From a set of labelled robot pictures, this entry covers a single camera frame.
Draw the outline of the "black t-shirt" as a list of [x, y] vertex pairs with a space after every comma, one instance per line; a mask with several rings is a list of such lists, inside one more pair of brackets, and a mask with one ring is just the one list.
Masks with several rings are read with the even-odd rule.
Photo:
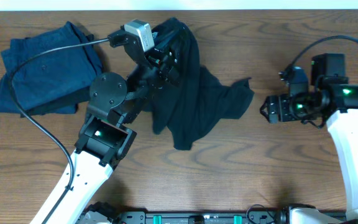
[[168, 128], [173, 147], [189, 151], [193, 143], [206, 136], [220, 119], [239, 119], [250, 106], [254, 92], [247, 78], [224, 86], [200, 64], [198, 43], [188, 26], [172, 17], [153, 28], [162, 36], [179, 28], [185, 36], [180, 40], [179, 86], [165, 84], [145, 106], [152, 114], [152, 129], [160, 134]]

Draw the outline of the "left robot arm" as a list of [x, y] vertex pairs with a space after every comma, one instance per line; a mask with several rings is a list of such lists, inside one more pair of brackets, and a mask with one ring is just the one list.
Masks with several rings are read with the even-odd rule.
[[127, 128], [164, 85], [180, 83], [180, 53], [187, 32], [173, 20], [155, 28], [133, 20], [107, 39], [137, 64], [127, 77], [106, 72], [89, 89], [88, 119], [62, 177], [32, 223], [76, 223], [95, 192], [126, 156], [136, 132]]

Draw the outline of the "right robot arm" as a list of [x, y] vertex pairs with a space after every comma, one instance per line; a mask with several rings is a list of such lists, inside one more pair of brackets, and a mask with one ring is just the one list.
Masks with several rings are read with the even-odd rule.
[[280, 74], [288, 93], [265, 99], [260, 114], [269, 123], [322, 122], [336, 147], [346, 192], [346, 213], [338, 219], [309, 205], [288, 206], [277, 223], [358, 223], [358, 85], [349, 84], [343, 54], [321, 54], [311, 61], [311, 78], [300, 67]]

